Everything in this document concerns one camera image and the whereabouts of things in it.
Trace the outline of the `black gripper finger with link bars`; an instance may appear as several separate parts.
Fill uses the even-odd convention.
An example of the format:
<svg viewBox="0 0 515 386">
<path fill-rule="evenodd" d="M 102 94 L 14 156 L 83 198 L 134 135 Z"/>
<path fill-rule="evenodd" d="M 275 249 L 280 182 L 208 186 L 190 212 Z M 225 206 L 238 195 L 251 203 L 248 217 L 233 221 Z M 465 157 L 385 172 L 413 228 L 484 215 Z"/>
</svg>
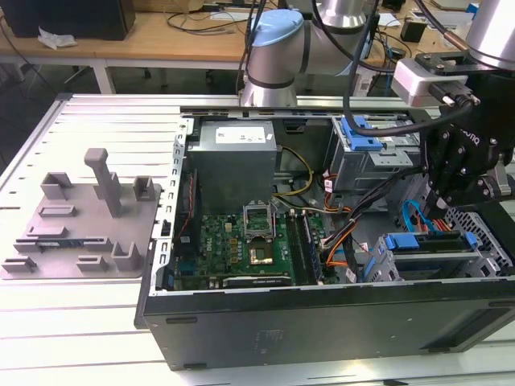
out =
<svg viewBox="0 0 515 386">
<path fill-rule="evenodd" d="M 488 175 L 444 175 L 440 178 L 440 195 L 448 206 L 487 202 L 495 198 L 495 180 Z"/>
</svg>

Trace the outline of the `black gripper finger with wide plate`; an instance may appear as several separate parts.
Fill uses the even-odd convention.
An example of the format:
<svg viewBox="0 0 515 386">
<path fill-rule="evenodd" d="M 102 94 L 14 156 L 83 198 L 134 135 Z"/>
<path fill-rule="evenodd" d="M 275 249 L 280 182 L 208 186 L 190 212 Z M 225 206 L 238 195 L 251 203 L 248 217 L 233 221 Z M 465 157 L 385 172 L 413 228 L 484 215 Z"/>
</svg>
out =
<svg viewBox="0 0 515 386">
<path fill-rule="evenodd" d="M 452 203 L 452 193 L 466 155 L 457 128 L 446 126 L 422 133 L 421 155 L 429 189 L 422 206 L 423 214 L 427 218 L 439 218 Z"/>
</svg>

